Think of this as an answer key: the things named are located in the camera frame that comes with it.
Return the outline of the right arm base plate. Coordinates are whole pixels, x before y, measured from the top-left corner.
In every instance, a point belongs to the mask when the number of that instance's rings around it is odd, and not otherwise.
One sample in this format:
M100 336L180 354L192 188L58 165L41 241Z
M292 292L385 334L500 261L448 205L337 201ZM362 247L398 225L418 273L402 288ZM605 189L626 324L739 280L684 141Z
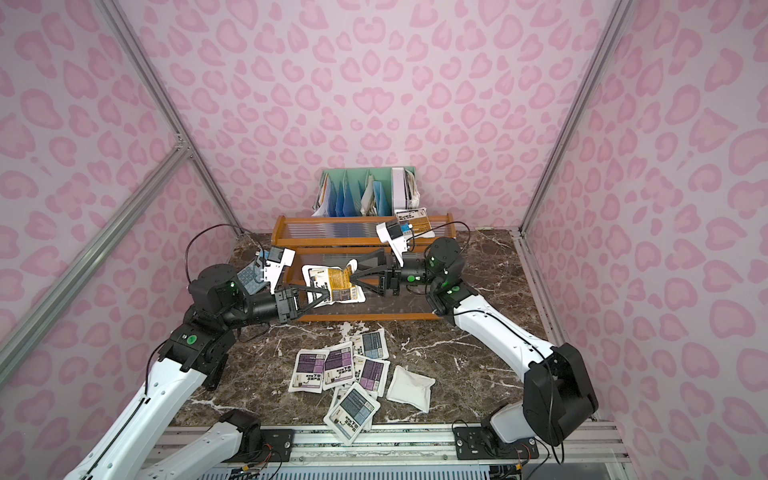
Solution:
M451 426L456 456L459 460L511 460L526 463L539 458L533 437L514 443L501 440L490 428L464 422Z

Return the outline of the yellow label coffee bag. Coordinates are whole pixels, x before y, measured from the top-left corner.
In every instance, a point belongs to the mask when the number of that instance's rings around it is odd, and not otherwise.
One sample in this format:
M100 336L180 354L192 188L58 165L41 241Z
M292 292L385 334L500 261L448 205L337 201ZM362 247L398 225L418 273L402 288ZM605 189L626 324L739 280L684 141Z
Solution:
M395 217L406 239L435 237L435 232L432 230L432 224L425 207L401 209L395 213Z
M355 260L350 260L344 267L304 265L302 275L306 286L330 291L329 305L364 303L366 296L363 289L353 285L351 280L356 267Z

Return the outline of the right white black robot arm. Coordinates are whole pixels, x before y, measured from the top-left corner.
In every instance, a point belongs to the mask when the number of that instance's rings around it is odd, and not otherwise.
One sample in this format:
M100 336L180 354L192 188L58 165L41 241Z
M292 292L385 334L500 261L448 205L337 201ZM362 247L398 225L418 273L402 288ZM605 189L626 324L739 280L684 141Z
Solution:
M505 317L463 277L458 242L436 239L422 253L378 249L353 262L350 281L380 296L423 286L433 313L471 334L500 357L523 382L523 397L488 419L504 443L537 437L558 447L599 408L579 350L556 346Z

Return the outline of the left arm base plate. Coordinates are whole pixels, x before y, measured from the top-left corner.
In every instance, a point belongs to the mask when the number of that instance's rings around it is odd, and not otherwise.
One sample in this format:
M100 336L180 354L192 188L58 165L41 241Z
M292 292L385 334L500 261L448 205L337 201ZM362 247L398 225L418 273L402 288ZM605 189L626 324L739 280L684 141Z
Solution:
M291 428L267 427L250 432L243 438L239 459L246 464L288 462L291 459L296 431Z

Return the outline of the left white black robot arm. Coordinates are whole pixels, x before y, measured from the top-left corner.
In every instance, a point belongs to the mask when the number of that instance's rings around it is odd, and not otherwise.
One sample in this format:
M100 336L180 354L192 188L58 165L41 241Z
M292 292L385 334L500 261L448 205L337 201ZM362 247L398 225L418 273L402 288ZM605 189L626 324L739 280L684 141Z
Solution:
M196 479L225 461L250 463L269 455L260 421L233 409L176 454L144 465L191 395L201 386L218 386L238 330L296 320L329 299L330 292L289 285L249 294L227 264L203 270L188 291L193 303L182 324L150 354L143 385L68 478Z

